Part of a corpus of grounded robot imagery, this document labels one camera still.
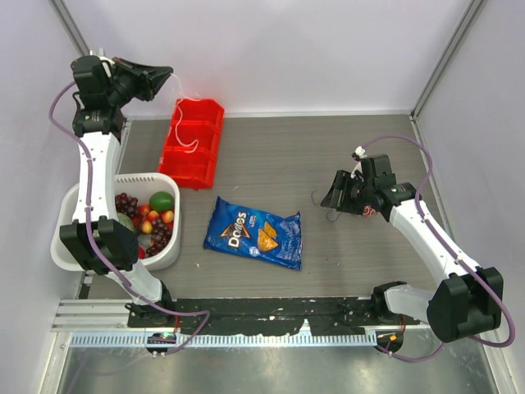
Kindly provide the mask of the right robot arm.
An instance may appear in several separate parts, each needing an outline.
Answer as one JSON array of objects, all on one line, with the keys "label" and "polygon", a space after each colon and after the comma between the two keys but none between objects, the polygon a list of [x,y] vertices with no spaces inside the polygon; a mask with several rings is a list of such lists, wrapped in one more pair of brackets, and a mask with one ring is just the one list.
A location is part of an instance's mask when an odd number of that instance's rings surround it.
[{"label": "right robot arm", "polygon": [[436,283],[434,291],[403,281],[376,286],[370,304],[375,321],[388,324],[403,314],[428,323],[444,343],[500,326],[502,275],[482,268],[451,240],[416,188],[396,180],[387,155],[361,158],[351,172],[337,171],[321,206],[359,216],[379,213],[407,239]]}]

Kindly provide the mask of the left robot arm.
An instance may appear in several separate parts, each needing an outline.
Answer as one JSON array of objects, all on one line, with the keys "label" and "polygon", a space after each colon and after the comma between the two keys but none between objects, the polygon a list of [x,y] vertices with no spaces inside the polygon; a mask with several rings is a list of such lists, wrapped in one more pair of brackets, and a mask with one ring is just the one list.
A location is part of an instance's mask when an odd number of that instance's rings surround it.
[{"label": "left robot arm", "polygon": [[67,134],[79,146],[80,178],[73,219],[59,228],[59,238],[83,270],[124,288],[131,314],[164,328],[176,316],[175,303],[141,261],[137,235],[118,221],[115,178],[122,108],[132,99],[153,100],[173,70],[90,54],[75,59],[71,71],[76,110]]}]

